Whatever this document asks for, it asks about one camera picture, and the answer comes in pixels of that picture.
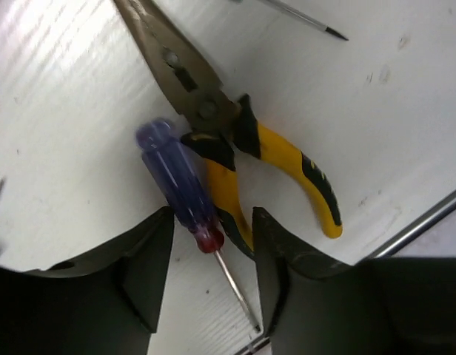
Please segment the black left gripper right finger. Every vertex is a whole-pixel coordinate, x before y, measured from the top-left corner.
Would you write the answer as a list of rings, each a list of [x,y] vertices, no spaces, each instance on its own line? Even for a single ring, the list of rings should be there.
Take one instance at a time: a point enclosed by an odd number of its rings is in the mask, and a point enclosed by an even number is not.
[[[262,319],[274,354],[456,354],[456,257],[349,266],[252,211]]]

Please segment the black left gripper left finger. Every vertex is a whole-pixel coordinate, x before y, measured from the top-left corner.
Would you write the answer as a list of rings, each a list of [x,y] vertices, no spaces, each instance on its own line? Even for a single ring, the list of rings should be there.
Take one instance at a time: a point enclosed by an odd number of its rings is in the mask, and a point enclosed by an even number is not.
[[[158,327],[174,224],[165,206],[47,270],[0,266],[0,354],[145,354]]]

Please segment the yellow long nose pliers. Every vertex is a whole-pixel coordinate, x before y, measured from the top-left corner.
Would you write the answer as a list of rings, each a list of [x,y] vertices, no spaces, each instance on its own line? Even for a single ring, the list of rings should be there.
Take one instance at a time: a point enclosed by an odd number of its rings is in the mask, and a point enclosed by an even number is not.
[[[308,194],[329,238],[343,232],[326,175],[300,149],[256,119],[248,95],[230,100],[209,62],[154,1],[115,5],[173,109],[192,128],[183,142],[206,162],[209,190],[228,238],[253,256],[251,228],[241,210],[233,148],[288,174]]]

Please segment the black green precision screwdriver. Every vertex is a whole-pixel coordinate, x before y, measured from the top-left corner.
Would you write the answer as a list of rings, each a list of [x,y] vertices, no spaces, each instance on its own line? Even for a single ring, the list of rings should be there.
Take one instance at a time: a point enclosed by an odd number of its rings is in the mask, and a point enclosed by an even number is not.
[[[324,24],[323,22],[308,16],[306,13],[301,12],[300,10],[286,4],[285,2],[279,1],[279,0],[260,0],[261,3],[276,9],[277,11],[287,14],[288,16],[291,16],[292,18],[295,18],[299,21],[302,21],[309,26],[312,26],[316,28],[317,30],[321,31],[322,33],[328,33],[333,37],[336,37],[342,41],[349,41],[349,38],[347,38],[344,34],[338,32],[337,30],[331,28],[327,24]]]

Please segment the blue handled screwdriver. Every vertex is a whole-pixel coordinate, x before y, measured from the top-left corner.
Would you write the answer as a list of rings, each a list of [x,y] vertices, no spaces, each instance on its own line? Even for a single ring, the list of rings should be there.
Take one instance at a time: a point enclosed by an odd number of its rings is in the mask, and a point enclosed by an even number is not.
[[[259,321],[223,259],[224,235],[218,229],[215,207],[172,122],[157,118],[143,124],[137,128],[135,139],[143,162],[178,221],[192,234],[202,253],[215,257],[250,325],[259,333]]]

